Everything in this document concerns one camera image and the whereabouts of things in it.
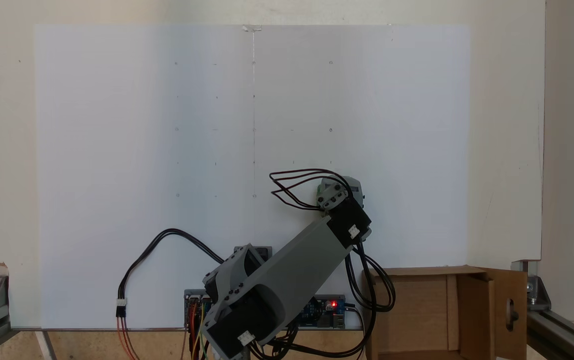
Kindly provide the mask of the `grey wide fixed gripper finger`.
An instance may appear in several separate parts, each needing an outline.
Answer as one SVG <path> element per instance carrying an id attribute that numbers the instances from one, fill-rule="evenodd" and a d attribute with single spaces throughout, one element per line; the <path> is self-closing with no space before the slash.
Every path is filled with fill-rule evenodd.
<path id="1" fill-rule="evenodd" d="M 341 177 L 339 184 L 341 187 L 339 193 L 342 193 L 339 195 L 340 204 L 344 203 L 349 198 L 353 198 L 360 207 L 364 207 L 365 195 L 359 180 L 346 176 Z"/>

